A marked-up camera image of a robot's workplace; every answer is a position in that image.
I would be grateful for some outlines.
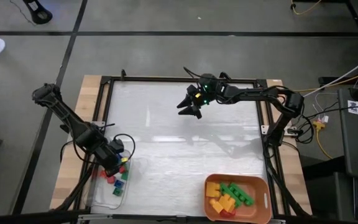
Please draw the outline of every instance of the orange tray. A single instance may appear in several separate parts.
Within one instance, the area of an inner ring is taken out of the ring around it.
[[[246,206],[242,203],[242,205],[236,208],[236,214],[233,217],[222,217],[209,204],[209,200],[212,198],[205,195],[207,182],[223,182],[226,185],[235,183],[245,193],[250,195],[254,199],[255,203],[251,206]],[[272,217],[269,187],[266,182],[259,177],[211,174],[206,178],[204,183],[204,210],[206,216],[211,221],[222,220],[231,222],[268,223]]]

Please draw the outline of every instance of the wooden table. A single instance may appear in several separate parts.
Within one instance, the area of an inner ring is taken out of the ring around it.
[[[75,107],[75,112],[85,121],[92,121],[94,109],[96,106],[96,99],[98,97],[98,91],[101,81],[101,75],[85,75],[80,90],[80,95]],[[282,85],[281,80],[267,80],[268,86]],[[107,90],[103,91],[101,106],[98,115],[98,121],[102,120],[104,107],[106,105]],[[265,103],[261,103],[262,113],[264,114],[264,123],[268,124],[267,110]],[[276,121],[280,116],[280,113],[272,107],[273,118]],[[296,145],[295,139],[291,137],[284,137],[284,141]],[[308,193],[306,191],[305,180],[303,178],[302,167],[299,159],[298,152],[283,144],[279,147],[280,157],[282,162],[282,169],[285,178],[285,184],[295,200],[302,206],[302,208],[311,214],[311,207],[309,202]],[[55,190],[53,192],[52,201],[50,208],[59,206],[64,199],[70,194],[74,186],[77,184],[80,178],[82,161],[80,161],[74,153],[73,146],[69,145],[66,147],[63,154],[63,160],[60,165],[59,174],[57,177]],[[275,193],[277,198],[277,207],[279,214],[284,214],[282,197],[280,189],[275,184]]]

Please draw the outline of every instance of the yellow cable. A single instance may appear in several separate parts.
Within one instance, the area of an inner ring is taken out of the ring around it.
[[[326,157],[330,158],[330,159],[333,159],[330,155],[328,155],[328,153],[323,149],[323,147],[321,146],[321,143],[320,143],[320,139],[319,139],[319,136],[318,136],[318,133],[320,132],[319,129],[316,129],[316,140],[317,140],[317,144],[318,144],[318,147],[320,147],[321,149],[321,152],[324,153],[324,155],[326,155]]]
[[[332,86],[336,86],[336,85],[340,85],[340,84],[342,84],[342,83],[351,81],[351,80],[356,79],[356,78],[358,78],[358,75],[356,75],[355,77],[352,77],[352,78],[350,78],[350,79],[348,79],[348,80],[344,80],[344,81],[337,82],[337,83],[334,83],[334,84],[332,84],[332,85],[326,86],[325,88],[332,87]],[[297,91],[297,92],[302,93],[302,92],[313,91],[313,90],[317,90],[317,89],[318,89],[318,88],[312,88],[312,89],[307,89],[307,90],[294,90],[294,91]]]
[[[322,1],[322,0],[319,0],[319,1],[316,2],[313,6],[311,6],[309,9],[307,9],[307,10],[305,10],[305,11],[303,11],[303,12],[297,12],[297,11],[295,10],[295,6],[292,7],[292,11],[293,11],[296,15],[300,16],[300,15],[302,15],[302,14],[304,14],[304,13],[307,13],[308,11],[312,10],[312,9],[313,9],[314,7],[316,7],[321,1]]]

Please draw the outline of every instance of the green building block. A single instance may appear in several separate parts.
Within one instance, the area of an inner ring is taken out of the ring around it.
[[[123,193],[123,190],[119,189],[119,188],[115,188],[114,191],[112,192],[113,195],[116,196],[120,196]]]
[[[123,174],[121,174],[121,179],[122,180],[128,180],[128,175],[129,175],[129,172],[125,171]]]
[[[234,195],[239,195],[239,200],[244,202],[246,205],[251,206],[255,203],[254,199],[249,196],[247,193],[245,193],[237,184],[230,183],[229,184],[229,190],[234,193]]]
[[[230,195],[230,197],[234,198],[234,200],[236,201],[234,203],[235,208],[237,208],[238,206],[241,205],[240,199],[237,196],[235,196],[234,193],[231,192],[230,189],[226,185],[224,185],[224,183],[221,183],[221,193],[222,193],[222,195],[228,194],[228,195]]]

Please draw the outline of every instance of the floor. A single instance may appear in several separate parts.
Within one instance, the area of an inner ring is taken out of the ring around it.
[[[30,18],[22,1],[12,1]],[[49,121],[45,109],[31,100],[32,91],[45,82],[61,83],[63,99],[74,107],[84,75],[118,75],[123,68],[128,75],[184,77],[182,66],[187,66],[198,73],[225,71],[234,78],[281,79],[299,90],[358,64],[358,37],[352,35],[358,29],[344,4],[321,3],[296,16],[289,0],[40,2],[53,19],[34,26],[15,5],[0,0],[0,38],[7,46],[0,55],[0,215],[12,211],[34,150],[40,156],[22,212],[49,208],[67,135],[56,117]],[[358,12],[358,1],[354,3]],[[310,6],[299,3],[297,10]],[[81,9],[83,17],[78,16]],[[324,37],[321,32],[339,34]],[[305,114],[315,112],[314,96],[306,99]],[[336,95],[317,99],[324,108]],[[338,115],[329,114],[321,134],[333,157],[343,154]],[[47,128],[45,140],[35,141],[43,135],[41,127]],[[305,162],[326,160],[314,141],[298,147]]]

